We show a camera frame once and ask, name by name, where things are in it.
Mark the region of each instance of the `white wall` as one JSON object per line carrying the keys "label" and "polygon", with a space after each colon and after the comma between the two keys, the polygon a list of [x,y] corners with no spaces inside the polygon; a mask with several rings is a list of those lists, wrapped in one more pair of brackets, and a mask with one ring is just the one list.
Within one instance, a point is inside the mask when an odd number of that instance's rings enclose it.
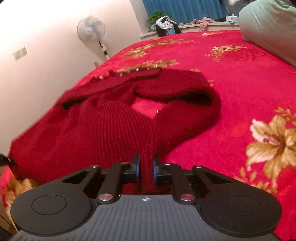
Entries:
{"label": "white wall", "polygon": [[148,33],[148,31],[150,30],[150,26],[148,23],[148,14],[143,1],[142,0],[130,0],[130,1],[131,1],[131,5],[133,6],[133,10],[136,14],[136,17],[138,19],[142,33],[144,34]]}
{"label": "white wall", "polygon": [[[4,0],[0,4],[0,152],[40,118],[61,93],[102,63],[77,37],[80,19],[95,15],[106,25],[111,55],[140,41],[129,0]],[[18,61],[13,52],[25,46]]]}

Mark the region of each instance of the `light switch panel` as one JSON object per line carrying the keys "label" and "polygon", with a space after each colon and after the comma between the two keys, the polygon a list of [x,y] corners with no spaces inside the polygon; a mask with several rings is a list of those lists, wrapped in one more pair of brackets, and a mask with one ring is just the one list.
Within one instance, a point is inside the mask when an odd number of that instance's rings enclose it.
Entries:
{"label": "light switch panel", "polygon": [[26,48],[25,48],[25,47],[22,47],[22,48],[20,49],[20,53],[21,53],[22,56],[26,55],[26,54],[27,54],[27,50],[26,50]]}
{"label": "light switch panel", "polygon": [[22,57],[22,54],[20,53],[20,51],[16,51],[13,53],[13,56],[15,58],[15,60],[18,60],[20,57]]}

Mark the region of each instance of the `light green fabric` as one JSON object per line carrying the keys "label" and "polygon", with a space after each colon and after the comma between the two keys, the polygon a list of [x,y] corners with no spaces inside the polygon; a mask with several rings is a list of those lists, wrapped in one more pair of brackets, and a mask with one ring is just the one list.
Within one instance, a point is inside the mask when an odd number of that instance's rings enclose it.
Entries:
{"label": "light green fabric", "polygon": [[257,0],[239,13],[246,41],[296,67],[296,7],[289,0]]}

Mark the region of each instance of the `bed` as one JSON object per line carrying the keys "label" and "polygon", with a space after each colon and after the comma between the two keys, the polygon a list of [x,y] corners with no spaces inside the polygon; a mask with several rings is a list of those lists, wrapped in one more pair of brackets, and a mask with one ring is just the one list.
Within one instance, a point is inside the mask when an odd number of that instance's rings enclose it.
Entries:
{"label": "bed", "polygon": [[[103,79],[110,70],[155,66],[203,73],[222,101],[218,122],[176,147],[164,162],[184,169],[200,164],[271,193],[283,208],[275,233],[296,239],[296,68],[243,41],[240,31],[195,32],[136,43],[76,86]],[[151,118],[164,106],[141,98],[132,105]],[[6,195],[16,186],[12,180],[6,168],[0,188],[8,207],[12,201],[7,203]],[[34,186],[26,181],[24,190]]]}

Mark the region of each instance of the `black circular joint cover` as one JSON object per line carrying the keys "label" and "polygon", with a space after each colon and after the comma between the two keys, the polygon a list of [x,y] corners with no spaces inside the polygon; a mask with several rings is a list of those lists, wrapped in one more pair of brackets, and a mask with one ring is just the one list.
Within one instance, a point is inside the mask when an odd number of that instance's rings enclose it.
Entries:
{"label": "black circular joint cover", "polygon": [[281,206],[275,197],[254,187],[224,185],[201,202],[205,221],[222,233],[256,237],[272,232],[280,218]]}
{"label": "black circular joint cover", "polygon": [[73,230],[91,215],[90,199],[73,184],[50,183],[20,195],[11,216],[19,230],[35,235],[56,235]]}

